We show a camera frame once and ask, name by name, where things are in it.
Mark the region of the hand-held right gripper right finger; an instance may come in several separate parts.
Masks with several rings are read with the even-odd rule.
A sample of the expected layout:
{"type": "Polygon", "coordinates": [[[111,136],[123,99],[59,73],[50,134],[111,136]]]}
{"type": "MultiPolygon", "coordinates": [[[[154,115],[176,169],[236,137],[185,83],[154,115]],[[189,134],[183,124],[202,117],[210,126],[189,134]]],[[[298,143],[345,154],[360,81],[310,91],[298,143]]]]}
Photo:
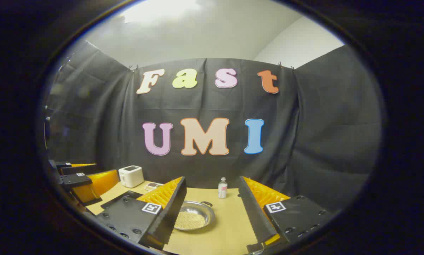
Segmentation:
{"type": "Polygon", "coordinates": [[[331,220],[329,210],[305,196],[288,197],[246,176],[239,180],[239,196],[257,240],[247,246],[250,253],[290,247],[331,220]]]}

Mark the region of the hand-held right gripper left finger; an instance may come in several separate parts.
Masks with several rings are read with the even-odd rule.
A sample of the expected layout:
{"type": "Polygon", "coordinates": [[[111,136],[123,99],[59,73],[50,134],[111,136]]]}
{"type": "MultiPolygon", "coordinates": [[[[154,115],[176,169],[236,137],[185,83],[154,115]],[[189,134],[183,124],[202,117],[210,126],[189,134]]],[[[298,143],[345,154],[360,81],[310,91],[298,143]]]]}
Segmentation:
{"type": "Polygon", "coordinates": [[[184,176],[135,199],[127,195],[95,221],[135,244],[161,250],[168,244],[187,192],[184,176]]]}

